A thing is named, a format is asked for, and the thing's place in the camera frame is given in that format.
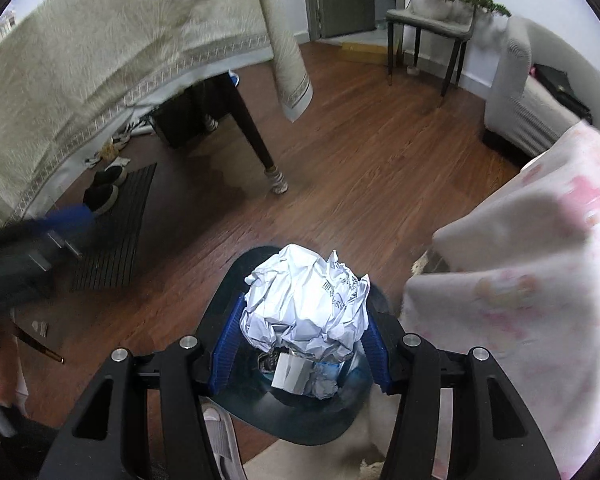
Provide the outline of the person's left hand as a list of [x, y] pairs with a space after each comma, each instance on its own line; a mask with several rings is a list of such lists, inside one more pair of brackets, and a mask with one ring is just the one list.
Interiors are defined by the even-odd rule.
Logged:
[[0, 404], [11, 406], [16, 400], [18, 349], [12, 333], [0, 326]]

